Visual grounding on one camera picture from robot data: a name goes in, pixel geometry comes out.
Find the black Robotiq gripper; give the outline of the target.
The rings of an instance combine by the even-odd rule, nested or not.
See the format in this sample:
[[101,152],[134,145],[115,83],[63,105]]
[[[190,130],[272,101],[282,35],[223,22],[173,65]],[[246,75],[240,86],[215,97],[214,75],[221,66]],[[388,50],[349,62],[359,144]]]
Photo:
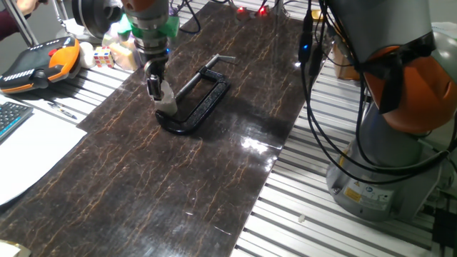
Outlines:
[[147,77],[147,90],[149,96],[154,101],[162,100],[161,82],[168,81],[171,78],[171,70],[165,68],[168,60],[168,51],[162,51],[158,54],[141,55],[141,63],[143,64],[143,70]]

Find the person's bare hand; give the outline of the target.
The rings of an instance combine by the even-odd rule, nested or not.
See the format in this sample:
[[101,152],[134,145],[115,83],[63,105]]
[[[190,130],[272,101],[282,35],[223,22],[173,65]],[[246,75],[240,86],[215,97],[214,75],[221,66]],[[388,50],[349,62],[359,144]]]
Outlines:
[[47,0],[17,0],[16,5],[18,6],[21,13],[26,16],[35,11],[40,4],[48,4]]

